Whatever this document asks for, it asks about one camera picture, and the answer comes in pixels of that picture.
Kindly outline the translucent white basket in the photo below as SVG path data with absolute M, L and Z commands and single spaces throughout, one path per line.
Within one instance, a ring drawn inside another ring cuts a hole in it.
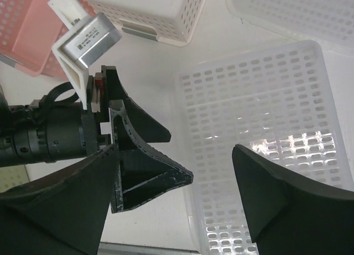
M 226 5 L 250 24 L 353 56 L 353 0 L 226 0 Z

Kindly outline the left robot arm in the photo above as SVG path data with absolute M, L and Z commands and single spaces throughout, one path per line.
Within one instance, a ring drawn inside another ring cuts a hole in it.
M 1 98 L 1 166 L 84 158 L 114 144 L 119 156 L 113 213 L 192 184 L 191 171 L 153 147 L 169 142 L 171 134 L 128 96 L 114 66 L 88 78 L 86 104 L 78 95 L 61 100 L 70 90 L 65 82 L 24 106 Z

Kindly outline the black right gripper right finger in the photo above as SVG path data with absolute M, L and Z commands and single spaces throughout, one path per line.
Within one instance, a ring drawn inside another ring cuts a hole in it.
M 240 144 L 232 162 L 259 254 L 353 254 L 353 192 L 307 178 Z

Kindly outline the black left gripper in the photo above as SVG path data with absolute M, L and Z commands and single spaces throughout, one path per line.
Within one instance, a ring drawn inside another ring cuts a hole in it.
M 112 143 L 118 168 L 111 197 L 113 214 L 134 210 L 160 195 L 192 184 L 193 173 L 148 143 L 168 143 L 171 133 L 137 105 L 123 88 L 116 67 L 101 66 L 86 86 L 87 109 L 81 110 L 81 154 L 91 155 Z M 109 123 L 110 133 L 101 124 Z

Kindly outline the large white perforated basket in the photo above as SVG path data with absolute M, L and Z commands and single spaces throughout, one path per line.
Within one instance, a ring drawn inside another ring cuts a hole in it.
M 202 254 L 257 254 L 232 165 L 242 144 L 308 178 L 352 190 L 353 178 L 320 45 L 268 46 L 176 76 L 178 140 L 193 184 L 185 195 Z

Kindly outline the pink plastic basket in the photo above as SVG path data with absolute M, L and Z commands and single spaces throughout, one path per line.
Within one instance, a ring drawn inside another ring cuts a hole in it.
M 32 77 L 66 79 L 52 45 L 67 31 L 50 0 L 1 0 L 1 61 Z

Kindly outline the cream white small basket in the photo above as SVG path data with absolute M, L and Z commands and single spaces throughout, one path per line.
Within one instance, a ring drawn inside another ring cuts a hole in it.
M 206 0 L 85 0 L 117 29 L 184 47 L 192 39 Z

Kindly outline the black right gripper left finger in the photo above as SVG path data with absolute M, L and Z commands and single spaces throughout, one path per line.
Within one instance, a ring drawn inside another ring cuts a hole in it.
M 1 193 L 1 254 L 97 254 L 118 156 L 109 145 Z

